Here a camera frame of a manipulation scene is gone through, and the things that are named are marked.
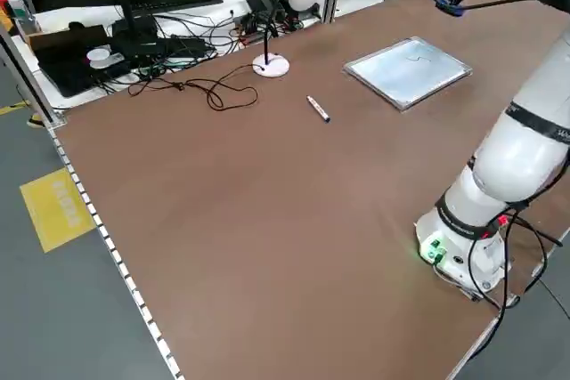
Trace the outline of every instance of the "desk lamp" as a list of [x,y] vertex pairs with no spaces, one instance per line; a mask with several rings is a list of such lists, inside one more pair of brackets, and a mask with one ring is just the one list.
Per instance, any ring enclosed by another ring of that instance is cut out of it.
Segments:
[[[273,19],[273,15],[275,14],[279,1],[280,0],[277,0],[277,2],[275,2],[275,5],[269,14],[269,20],[267,21],[267,26],[265,28],[264,53],[253,60],[253,70],[258,75],[265,77],[279,77],[285,75],[289,71],[289,62],[285,57],[277,53],[269,53],[268,51],[269,29],[271,27],[270,23]],[[298,12],[306,11],[316,3],[317,0],[289,0],[290,7]]]

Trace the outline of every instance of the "desk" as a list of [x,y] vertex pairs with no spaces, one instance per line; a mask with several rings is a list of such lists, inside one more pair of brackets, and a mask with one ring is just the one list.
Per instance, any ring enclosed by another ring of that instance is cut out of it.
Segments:
[[[288,75],[231,80],[259,91],[252,108],[214,112],[194,90],[118,93],[55,132],[185,378],[441,380],[493,311],[436,278],[413,222],[566,25],[530,2],[455,19],[389,0],[275,40]],[[341,69],[408,36],[474,74],[400,113]],[[260,52],[170,77],[218,78]],[[525,216],[560,236],[569,184]],[[519,276],[539,252],[513,235]]]
[[[379,3],[381,0],[338,0],[338,15],[344,15],[353,11],[360,10],[372,4]],[[42,12],[37,15],[40,25],[44,31],[58,31],[65,29],[71,21],[80,21],[86,26],[102,24],[105,27],[110,26],[114,21],[118,20],[120,15],[119,8],[114,6],[104,6],[96,8],[64,8],[49,12]],[[201,8],[191,8],[181,10],[180,12],[189,13],[192,15],[203,16],[207,18],[197,18],[198,24],[208,24],[212,21],[214,23],[221,22],[231,16],[231,11],[235,17],[240,17],[249,12],[248,5],[245,0],[224,0],[223,4],[206,6]],[[179,36],[187,36],[188,30],[182,24],[173,21],[162,20],[161,27],[168,34],[177,34]],[[220,28],[217,34],[228,34],[232,26]],[[191,30],[196,33],[202,33],[203,28],[192,27]],[[14,43],[20,51],[24,61],[32,71],[38,70],[37,59],[29,47],[21,40],[21,38],[14,37]],[[104,97],[106,93],[100,89],[92,89],[85,93],[81,93],[75,97],[65,98],[62,97],[57,88],[47,79],[41,71],[34,73],[40,87],[45,93],[47,100],[55,108],[72,108],[77,105],[84,104],[89,101],[97,100]]]

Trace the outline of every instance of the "white lamp base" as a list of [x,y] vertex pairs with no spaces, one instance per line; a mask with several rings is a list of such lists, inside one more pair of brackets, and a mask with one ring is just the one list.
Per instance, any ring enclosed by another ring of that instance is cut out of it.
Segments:
[[289,71],[289,62],[285,57],[270,53],[267,58],[269,64],[265,64],[265,55],[261,54],[253,60],[253,71],[264,77],[279,77]]

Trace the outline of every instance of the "bottle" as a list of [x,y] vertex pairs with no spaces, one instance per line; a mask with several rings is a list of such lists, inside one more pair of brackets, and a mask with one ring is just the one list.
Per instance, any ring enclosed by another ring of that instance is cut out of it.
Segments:
[[29,11],[24,0],[8,0],[8,4],[12,8],[12,18],[22,38],[42,31],[36,17]]

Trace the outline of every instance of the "white desk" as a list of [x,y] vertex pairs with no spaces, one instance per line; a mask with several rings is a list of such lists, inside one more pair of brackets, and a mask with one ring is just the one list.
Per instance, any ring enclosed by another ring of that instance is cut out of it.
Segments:
[[[362,8],[377,4],[381,0],[338,0],[337,2],[337,16],[344,15],[346,13],[358,11]],[[68,27],[68,24],[72,21],[79,21],[86,26],[93,26],[97,24],[102,24],[105,28],[108,28],[110,24],[121,18],[119,15],[120,8],[114,6],[102,6],[102,7],[91,7],[91,8],[62,8],[59,10],[42,12],[37,15],[37,19],[46,32],[59,31]],[[212,22],[218,23],[223,20],[228,19],[233,12],[234,17],[240,17],[242,15],[250,12],[246,0],[224,0],[222,4],[216,4],[211,6],[204,6],[200,8],[191,8],[186,10],[181,10],[179,12],[188,13],[194,16],[200,16],[192,21],[195,21],[198,25],[192,27],[191,31],[196,34],[203,33],[204,29],[200,27],[200,24],[212,25]],[[309,20],[305,25],[311,25],[315,20]],[[187,36],[188,30],[183,24],[174,22],[171,20],[160,20],[160,26],[164,29],[167,34],[176,34],[178,36]],[[228,31],[233,27],[233,25],[228,25],[225,28],[220,28],[215,34],[228,35]],[[37,66],[37,59],[29,47],[21,40],[19,36],[13,38],[16,47],[20,51],[24,61],[28,64],[28,67],[34,73],[34,77],[37,79],[40,87],[45,93],[47,100],[54,108],[69,109],[76,107],[81,104],[85,104],[89,101],[97,100],[101,97],[107,95],[102,89],[95,88],[84,93],[78,94],[71,98],[65,98],[61,96],[57,88],[47,79],[44,74],[39,71]],[[133,81],[126,77],[121,77],[121,81]]]

